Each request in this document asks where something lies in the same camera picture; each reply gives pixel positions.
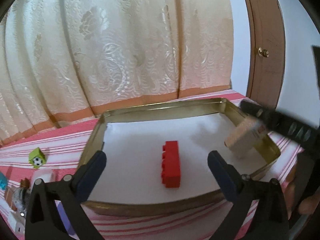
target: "metal tray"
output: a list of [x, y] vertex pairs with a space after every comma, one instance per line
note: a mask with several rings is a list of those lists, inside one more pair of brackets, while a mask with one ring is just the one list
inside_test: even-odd
[[[215, 113], [225, 114], [234, 125], [238, 125], [246, 116], [226, 98], [158, 103], [106, 111], [98, 120], [83, 150], [78, 167], [86, 164], [97, 150], [103, 148], [103, 137], [108, 122], [168, 120]], [[251, 174], [254, 179], [261, 179], [280, 156], [280, 150], [268, 135], [255, 146], [255, 149], [267, 162], [267, 165]], [[87, 201], [84, 204], [96, 213], [103, 215], [154, 216], [181, 212], [209, 203], [218, 203], [223, 199], [221, 191], [216, 190], [196, 197], [168, 203], [135, 205]]]

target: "pink striped tablecloth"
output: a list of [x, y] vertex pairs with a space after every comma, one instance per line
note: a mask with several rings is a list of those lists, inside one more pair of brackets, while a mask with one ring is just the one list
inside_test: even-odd
[[[200, 98], [227, 98], [235, 105], [246, 97], [233, 90], [204, 94], [182, 100]], [[9, 185], [18, 187], [23, 178], [31, 179], [35, 169], [28, 163], [28, 154], [40, 147], [47, 157], [44, 167], [53, 169], [56, 180], [66, 174], [74, 174], [82, 150], [94, 128], [97, 119], [75, 124], [22, 139], [0, 149], [0, 171], [8, 177]], [[276, 133], [270, 133], [282, 154], [263, 180], [277, 178], [283, 187], [284, 179], [295, 163], [300, 146]], [[247, 218], [237, 236], [242, 237], [249, 227], [257, 203], [252, 203]], [[211, 237], [231, 208], [222, 201], [218, 204], [154, 217], [111, 217], [96, 215], [88, 208], [85, 212], [105, 239], [152, 239], [152, 240], [206, 240]], [[4, 201], [4, 191], [0, 190], [0, 213], [6, 220], [11, 209]]]

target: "wooden door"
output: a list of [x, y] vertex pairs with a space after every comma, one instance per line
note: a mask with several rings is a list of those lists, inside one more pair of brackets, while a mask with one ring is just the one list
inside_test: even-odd
[[247, 97], [262, 105], [276, 107], [285, 59], [281, 9], [278, 0], [246, 0], [246, 4], [251, 36]]

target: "red lego brick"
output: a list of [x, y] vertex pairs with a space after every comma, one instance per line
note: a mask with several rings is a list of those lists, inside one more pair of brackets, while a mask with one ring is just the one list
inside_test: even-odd
[[180, 159], [177, 141], [166, 141], [162, 146], [162, 183], [167, 188], [180, 187]]

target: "white curtain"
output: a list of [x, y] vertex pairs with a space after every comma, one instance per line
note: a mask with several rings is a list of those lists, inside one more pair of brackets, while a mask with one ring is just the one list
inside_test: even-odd
[[16, 0], [0, 39], [4, 143], [230, 83], [230, 0]]

